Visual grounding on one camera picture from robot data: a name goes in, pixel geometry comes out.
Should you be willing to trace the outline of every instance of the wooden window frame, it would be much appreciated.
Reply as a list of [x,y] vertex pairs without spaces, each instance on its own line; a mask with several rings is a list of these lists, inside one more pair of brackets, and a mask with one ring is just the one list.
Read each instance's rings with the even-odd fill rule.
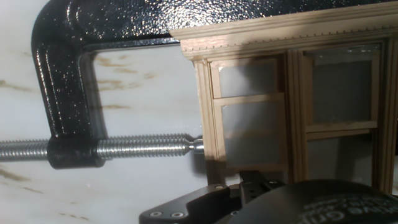
[[231,60],[219,60],[211,62],[211,81],[213,82],[213,98],[222,98],[221,96],[221,82],[220,82],[220,68],[237,67],[247,65],[260,65],[269,63],[274,67],[275,75],[275,90],[278,90],[278,68],[276,58],[237,58]]
[[346,131],[356,129],[377,128],[377,119],[379,111],[379,79],[380,79],[380,53],[373,53],[371,62],[371,119],[369,121],[356,121],[337,123],[318,123],[313,122],[313,58],[303,56],[303,79],[305,95],[305,114],[306,114],[306,132],[316,133],[325,131]]
[[[213,84],[209,62],[287,52],[285,69],[289,167],[294,181],[307,179],[307,153],[302,83],[303,50],[358,45],[384,40],[377,128],[372,129],[377,151],[373,156],[374,187],[391,193],[397,138],[398,114],[398,2],[384,2],[282,16],[227,22],[171,30],[180,40],[182,53],[197,71],[198,94],[203,125],[206,169],[209,184],[225,176],[217,165],[217,140],[213,105]],[[342,130],[345,134],[357,130]]]
[[[250,166],[228,166],[226,161],[226,149],[225,149],[225,135],[223,126],[223,106],[228,105],[242,105],[245,103],[262,103],[276,101],[278,104],[278,115],[280,115],[279,124],[280,127],[277,130],[279,136],[279,162],[276,164],[253,164]],[[286,139],[286,121],[285,121],[285,94],[284,93],[271,93],[266,95],[254,95],[254,96],[238,96],[232,98],[220,98],[214,99],[214,112],[215,112],[215,128],[216,138],[218,145],[218,156],[220,162],[226,163],[227,169],[232,170],[247,170],[248,167],[260,167],[260,170],[264,172],[275,172],[275,171],[287,171],[289,169],[289,163],[287,158],[287,139]]]

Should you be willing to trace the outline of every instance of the wooden crown molding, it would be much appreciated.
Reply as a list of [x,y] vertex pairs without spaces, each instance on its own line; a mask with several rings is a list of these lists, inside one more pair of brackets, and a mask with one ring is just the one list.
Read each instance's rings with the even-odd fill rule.
[[292,46],[327,44],[398,32],[398,2],[227,22],[171,30],[190,60]]

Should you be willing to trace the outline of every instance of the screw hole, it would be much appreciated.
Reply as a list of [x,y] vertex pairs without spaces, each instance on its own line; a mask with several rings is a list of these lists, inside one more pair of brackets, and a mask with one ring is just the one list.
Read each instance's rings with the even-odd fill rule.
[[175,212],[175,213],[172,214],[172,217],[174,217],[174,218],[184,217],[184,213],[182,213],[182,212]]
[[151,214],[149,214],[149,216],[152,216],[152,217],[159,217],[159,216],[161,216],[163,213],[162,212],[152,212]]

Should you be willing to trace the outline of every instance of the threaded screw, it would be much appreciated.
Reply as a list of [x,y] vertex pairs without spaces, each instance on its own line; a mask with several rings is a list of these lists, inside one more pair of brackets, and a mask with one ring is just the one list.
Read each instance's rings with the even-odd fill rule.
[[[0,162],[47,160],[48,141],[0,142]],[[203,140],[190,142],[182,134],[132,136],[100,140],[97,155],[102,159],[184,156],[203,153]]]

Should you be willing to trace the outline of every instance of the window pane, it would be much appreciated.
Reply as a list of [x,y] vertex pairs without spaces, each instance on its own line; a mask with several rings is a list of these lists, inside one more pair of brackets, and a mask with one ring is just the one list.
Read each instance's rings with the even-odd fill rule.
[[371,120],[372,59],[379,45],[319,50],[314,58],[313,122]]
[[278,163],[277,102],[229,105],[222,112],[227,166]]
[[371,185],[372,151],[370,134],[309,141],[309,178]]
[[276,93],[274,63],[221,67],[221,97]]

